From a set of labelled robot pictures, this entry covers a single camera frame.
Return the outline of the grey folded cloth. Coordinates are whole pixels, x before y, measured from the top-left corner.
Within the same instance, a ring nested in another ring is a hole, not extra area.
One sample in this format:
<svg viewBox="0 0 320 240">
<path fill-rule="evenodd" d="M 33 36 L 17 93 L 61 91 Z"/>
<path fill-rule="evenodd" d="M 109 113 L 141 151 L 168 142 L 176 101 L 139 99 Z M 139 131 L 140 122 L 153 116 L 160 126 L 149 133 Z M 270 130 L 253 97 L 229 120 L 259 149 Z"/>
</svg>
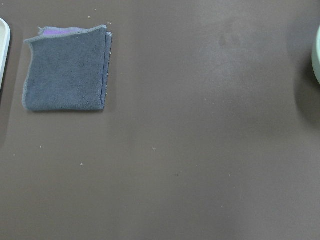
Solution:
<svg viewBox="0 0 320 240">
<path fill-rule="evenodd" d="M 40 28 L 26 39 L 31 61 L 22 105 L 32 112 L 101 111 L 105 107 L 112 33 L 93 28 Z"/>
</svg>

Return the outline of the cream rabbit tray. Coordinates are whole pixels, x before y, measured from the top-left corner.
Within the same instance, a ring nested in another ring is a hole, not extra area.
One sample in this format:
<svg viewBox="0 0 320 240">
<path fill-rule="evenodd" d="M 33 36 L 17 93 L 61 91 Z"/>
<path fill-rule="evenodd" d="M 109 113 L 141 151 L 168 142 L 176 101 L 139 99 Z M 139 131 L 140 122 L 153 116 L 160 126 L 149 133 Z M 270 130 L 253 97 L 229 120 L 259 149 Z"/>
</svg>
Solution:
<svg viewBox="0 0 320 240">
<path fill-rule="evenodd" d="M 6 70 L 9 46 L 11 40 L 11 29 L 7 22 L 0 18 L 0 89 L 2 89 Z"/>
</svg>

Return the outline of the mint green bowl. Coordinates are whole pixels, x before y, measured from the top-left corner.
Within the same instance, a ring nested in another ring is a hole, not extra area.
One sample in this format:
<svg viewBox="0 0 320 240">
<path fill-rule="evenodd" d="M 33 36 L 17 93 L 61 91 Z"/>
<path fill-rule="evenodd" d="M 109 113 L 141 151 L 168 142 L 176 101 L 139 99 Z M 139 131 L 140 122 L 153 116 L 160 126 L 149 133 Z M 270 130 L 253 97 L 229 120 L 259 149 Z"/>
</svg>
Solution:
<svg viewBox="0 0 320 240">
<path fill-rule="evenodd" d="M 313 42 L 311 61 L 314 75 L 320 83 L 320 28 L 318 28 Z"/>
</svg>

